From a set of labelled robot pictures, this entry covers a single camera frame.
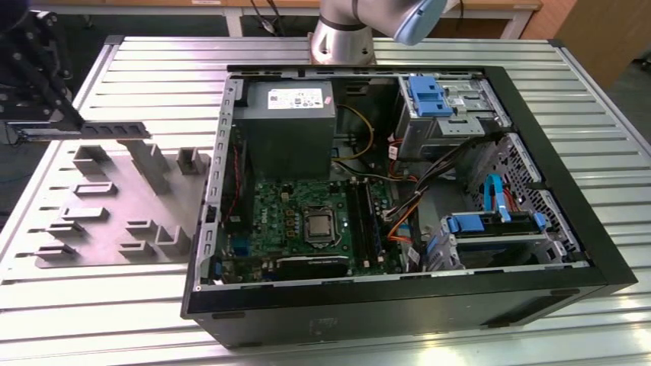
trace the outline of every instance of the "motherboard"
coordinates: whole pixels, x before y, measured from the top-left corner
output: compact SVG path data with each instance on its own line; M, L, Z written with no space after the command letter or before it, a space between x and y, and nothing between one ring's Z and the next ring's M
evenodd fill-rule
M383 225L391 204L383 181L258 183L252 232L230 237L224 280L400 273L399 249Z

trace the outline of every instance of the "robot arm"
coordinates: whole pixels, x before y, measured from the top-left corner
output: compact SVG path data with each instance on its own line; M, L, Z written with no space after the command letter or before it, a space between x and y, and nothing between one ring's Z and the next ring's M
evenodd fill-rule
M311 55L327 65L374 61L372 30L412 46L435 27L447 0L323 0Z

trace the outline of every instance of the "power supply label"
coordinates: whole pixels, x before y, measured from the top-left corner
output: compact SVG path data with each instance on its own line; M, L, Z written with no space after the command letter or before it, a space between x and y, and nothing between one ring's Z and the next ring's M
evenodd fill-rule
M268 109L323 108L322 89L272 89L268 91Z

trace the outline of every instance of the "ram slot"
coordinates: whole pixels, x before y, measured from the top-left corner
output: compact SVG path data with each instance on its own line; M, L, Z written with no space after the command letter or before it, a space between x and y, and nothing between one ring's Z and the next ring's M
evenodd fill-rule
M375 215L374 206L370 201L368 184L351 182L346 192L350 211L350 230L354 239L355 263L359 268L366 267L366 263L375 264L378 255L375 254Z

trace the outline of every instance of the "wooden cabinet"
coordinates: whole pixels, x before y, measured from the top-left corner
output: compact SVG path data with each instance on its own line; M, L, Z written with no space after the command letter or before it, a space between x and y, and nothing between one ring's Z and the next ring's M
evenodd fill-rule
M650 0L542 0L520 39L563 41L602 88L651 42Z

